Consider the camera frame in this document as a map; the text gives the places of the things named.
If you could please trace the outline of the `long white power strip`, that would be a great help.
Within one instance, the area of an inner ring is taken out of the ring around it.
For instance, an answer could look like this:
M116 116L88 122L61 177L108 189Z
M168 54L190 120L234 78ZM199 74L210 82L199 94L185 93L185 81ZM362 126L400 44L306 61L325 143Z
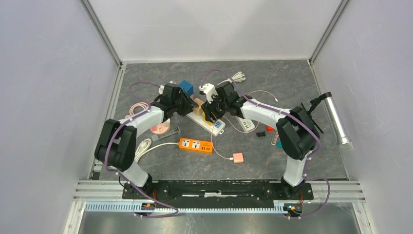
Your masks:
M221 135L224 132L224 128L226 127L226 124L221 121L221 125L219 127L214 126L214 123L205 121L205 114L203 113L201 116L196 116L193 112L189 113L187 115L188 118L193 120L195 123L197 123L199 126L201 126L203 129L211 133L214 137L217 137L218 135Z

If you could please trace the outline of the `blue cube socket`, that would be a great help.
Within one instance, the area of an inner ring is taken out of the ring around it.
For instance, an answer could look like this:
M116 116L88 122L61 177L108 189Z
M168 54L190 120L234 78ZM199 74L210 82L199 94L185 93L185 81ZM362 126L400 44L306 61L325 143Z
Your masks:
M192 96L194 93L193 85L187 80L183 80L179 83L180 88L182 88L188 96Z

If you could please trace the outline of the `tan wooden cube socket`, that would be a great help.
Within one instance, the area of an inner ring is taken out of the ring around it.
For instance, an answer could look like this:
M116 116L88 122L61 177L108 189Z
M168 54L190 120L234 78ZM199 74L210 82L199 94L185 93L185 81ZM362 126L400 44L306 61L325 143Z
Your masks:
M196 115L196 116L201 116L202 114L203 114L203 109L201 108L201 107L195 107L194 109L193 109L193 113Z

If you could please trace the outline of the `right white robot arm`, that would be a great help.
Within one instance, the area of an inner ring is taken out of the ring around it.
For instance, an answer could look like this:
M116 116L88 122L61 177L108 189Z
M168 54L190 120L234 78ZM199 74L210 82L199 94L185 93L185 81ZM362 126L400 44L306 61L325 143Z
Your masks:
M210 83L199 87L200 93L206 96L202 105L206 120L215 123L225 114L231 114L275 128L288 156L281 192L284 197L294 199L301 192L306 159L320 146L319 133L303 108L271 106L236 91L236 87L228 81L217 87Z

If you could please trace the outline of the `small white power strip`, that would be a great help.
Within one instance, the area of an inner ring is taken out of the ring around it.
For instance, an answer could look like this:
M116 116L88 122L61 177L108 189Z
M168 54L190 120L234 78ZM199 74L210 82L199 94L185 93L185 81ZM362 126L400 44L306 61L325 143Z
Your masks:
M240 126L242 127L242 130L245 133L250 133L252 131L254 131L255 129L255 125L254 123L250 120L250 119L244 119L244 118L240 118L240 117L236 117L238 123L240 124Z

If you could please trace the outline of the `orange power strip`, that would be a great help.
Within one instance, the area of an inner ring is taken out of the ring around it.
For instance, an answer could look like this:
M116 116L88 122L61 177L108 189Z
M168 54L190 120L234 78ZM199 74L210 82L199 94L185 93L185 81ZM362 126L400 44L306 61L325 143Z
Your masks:
M190 138L181 138L178 142L180 150L191 151L202 154L211 154L213 151L213 143Z

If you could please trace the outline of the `pink charger plug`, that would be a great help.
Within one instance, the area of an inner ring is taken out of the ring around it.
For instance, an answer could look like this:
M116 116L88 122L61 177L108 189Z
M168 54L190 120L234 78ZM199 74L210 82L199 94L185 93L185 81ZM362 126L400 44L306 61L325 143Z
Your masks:
M234 153L232 158L235 164L244 162L244 156L242 153Z

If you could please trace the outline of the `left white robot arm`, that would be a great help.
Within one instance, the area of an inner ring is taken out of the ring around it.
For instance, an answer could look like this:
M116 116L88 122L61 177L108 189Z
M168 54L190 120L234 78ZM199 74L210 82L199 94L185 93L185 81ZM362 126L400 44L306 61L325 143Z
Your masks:
M174 114L186 116L195 107L197 103L179 85L166 84L162 94L149 103L147 109L129 118L104 122L94 151L95 159L109 172L118 172L133 184L140 198L150 197L153 192L153 185L148 182L150 175L134 160L137 137Z

